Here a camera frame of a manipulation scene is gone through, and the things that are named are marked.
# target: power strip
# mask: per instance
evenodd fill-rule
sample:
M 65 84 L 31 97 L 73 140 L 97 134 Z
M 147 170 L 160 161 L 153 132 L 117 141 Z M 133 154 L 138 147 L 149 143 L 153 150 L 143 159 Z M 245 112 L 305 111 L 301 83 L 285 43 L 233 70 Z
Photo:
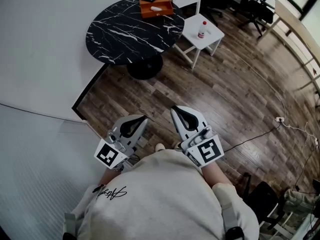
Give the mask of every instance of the power strip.
M 285 121 L 285 118 L 284 117 L 276 117 L 275 120 L 277 122 L 284 122 Z

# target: shoe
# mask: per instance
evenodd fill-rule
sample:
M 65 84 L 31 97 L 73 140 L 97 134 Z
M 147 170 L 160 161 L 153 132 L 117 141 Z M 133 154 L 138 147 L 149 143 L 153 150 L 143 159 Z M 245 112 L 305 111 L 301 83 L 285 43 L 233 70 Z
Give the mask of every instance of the shoe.
M 155 145 L 154 151 L 158 152 L 165 149 L 166 149 L 165 145 L 163 145 L 162 143 L 158 143 L 157 145 Z

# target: chair leg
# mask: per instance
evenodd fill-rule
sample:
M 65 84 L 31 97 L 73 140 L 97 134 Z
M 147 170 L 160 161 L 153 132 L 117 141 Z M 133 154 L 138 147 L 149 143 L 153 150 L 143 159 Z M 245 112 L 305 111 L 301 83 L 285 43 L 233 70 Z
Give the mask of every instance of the chair leg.
M 257 21 L 256 23 L 258 23 L 259 25 L 261 25 L 262 26 L 262 31 L 265 31 L 266 30 L 266 26 L 262 23 L 262 22 L 260 22 L 260 21 Z
M 242 23 L 242 24 L 238 25 L 238 27 L 239 27 L 239 28 L 242 28 L 243 26 L 245 26 L 245 25 L 249 24 L 250 22 L 252 22 L 252 19 L 248 19 L 246 22 L 244 22 L 244 23 Z
M 201 13 L 201 14 L 205 14 L 205 15 L 208 17 L 208 19 L 209 19 L 214 25 L 216 25 L 216 26 L 218 27 L 218 23 L 216 22 L 216 20 L 214 19 L 214 17 L 211 15 L 211 13 L 210 13 L 209 10 L 207 10 L 206 8 L 202 8 L 202 9 L 200 10 L 200 13 Z
M 199 54 L 200 54 L 201 50 L 200 49 L 196 49 L 195 55 L 194 55 L 194 59 L 193 59 L 193 63 L 192 63 L 192 70 L 194 69 L 196 62 L 198 60 Z
M 242 196 L 242 199 L 244 202 L 246 202 L 248 196 L 249 196 L 249 188 L 250 188 L 250 183 L 251 183 L 251 175 L 247 172 L 244 173 L 243 177 L 248 177 L 248 181 L 246 182 L 246 185 L 245 185 L 245 189 L 244 189 L 244 192 L 243 192 L 243 196 Z
M 221 11 L 208 7 L 207 10 L 213 14 L 218 15 L 220 18 L 223 18 L 224 15 Z
M 255 19 L 253 20 L 253 24 L 255 25 L 256 29 L 258 30 L 260 36 L 262 37 L 262 33 L 261 33 L 261 30 L 260 30 L 260 27 L 258 26 L 258 24 L 257 24 Z

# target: black round table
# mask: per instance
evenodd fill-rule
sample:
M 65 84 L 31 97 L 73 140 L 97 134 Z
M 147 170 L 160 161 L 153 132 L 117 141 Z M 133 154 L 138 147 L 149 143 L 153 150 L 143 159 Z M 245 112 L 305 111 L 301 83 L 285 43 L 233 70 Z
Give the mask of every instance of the black round table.
M 162 68 L 161 53 L 181 36 L 185 21 L 173 4 L 168 16 L 142 18 L 139 0 L 121 0 L 102 11 L 86 33 L 86 47 L 97 60 L 127 65 L 137 79 L 154 77 Z

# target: black cable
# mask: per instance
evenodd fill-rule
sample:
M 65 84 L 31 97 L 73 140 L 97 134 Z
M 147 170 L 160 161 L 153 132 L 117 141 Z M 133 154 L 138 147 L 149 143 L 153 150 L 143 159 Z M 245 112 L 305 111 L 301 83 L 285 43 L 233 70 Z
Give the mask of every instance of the black cable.
M 298 189 L 297 189 L 297 183 L 298 183 L 298 181 L 299 181 L 302 173 L 304 172 L 304 169 L 305 169 L 305 167 L 306 167 L 306 165 L 307 165 L 308 160 L 310 159 L 310 157 L 312 157 L 312 155 L 313 155 L 313 153 L 311 153 L 311 155 L 310 155 L 310 156 L 308 157 L 308 159 L 305 161 L 304 166 L 303 166 L 303 168 L 302 168 L 302 171 L 301 171 L 301 173 L 300 173 L 300 175 L 299 175 L 299 178 L 296 180 L 296 182 L 295 182 L 295 184 L 294 184 L 296 190 L 298 190 Z
M 229 148 L 229 149 L 227 149 L 226 151 L 223 151 L 223 152 L 226 153 L 226 152 L 234 149 L 235 147 L 238 147 L 238 146 L 240 146 L 240 145 L 242 145 L 242 144 L 244 144 L 244 143 L 246 143 L 246 142 L 252 141 L 252 140 L 254 140 L 254 139 L 256 139 L 256 138 L 259 138 L 259 137 L 261 137 L 261 136 L 263 136 L 263 135 L 266 135 L 266 134 L 268 134 L 268 133 L 271 133 L 272 131 L 278 129 L 280 126 L 281 126 L 281 122 L 279 123 L 279 125 L 278 125 L 277 127 L 272 128 L 270 131 L 267 131 L 267 132 L 265 132 L 265 133 L 263 133 L 263 134 L 261 134 L 261 135 L 259 135 L 259 136 L 256 136 L 256 137 L 253 137 L 253 138 L 251 138 L 251 139 L 248 139 L 248 140 L 246 140 L 246 141 L 244 141 L 244 142 L 242 142 L 242 143 L 240 143 L 240 144 L 237 144 L 237 145 L 235 145 L 235 146 L 233 146 L 233 147 L 231 147 L 231 148 Z
M 305 161 L 304 166 L 303 166 L 303 168 L 302 168 L 302 171 L 301 171 L 301 173 L 300 173 L 300 175 L 299 175 L 299 178 L 296 180 L 296 182 L 295 182 L 295 184 L 294 184 L 295 189 L 296 189 L 298 192 L 299 192 L 299 187 L 297 186 L 297 183 L 298 183 L 298 181 L 299 181 L 302 173 L 304 172 L 304 169 L 305 169 L 305 167 L 306 167 L 306 165 L 307 165 L 308 160 L 309 160 L 309 159 L 312 157 L 312 155 L 314 154 L 314 153 L 313 153 L 314 151 L 315 151 L 315 150 L 313 149 L 313 144 L 312 144 L 312 145 L 311 145 L 311 155 L 310 155 L 310 156 L 308 157 L 308 159 Z
M 319 158 L 319 165 L 320 165 L 320 146 L 318 146 L 318 158 Z M 311 214 L 314 214 L 315 209 L 316 209 L 317 204 L 318 204 L 319 201 L 320 201 L 320 197 L 318 198 L 318 200 L 316 202 L 314 202 Z M 310 215 L 310 230 L 313 232 L 311 215 Z

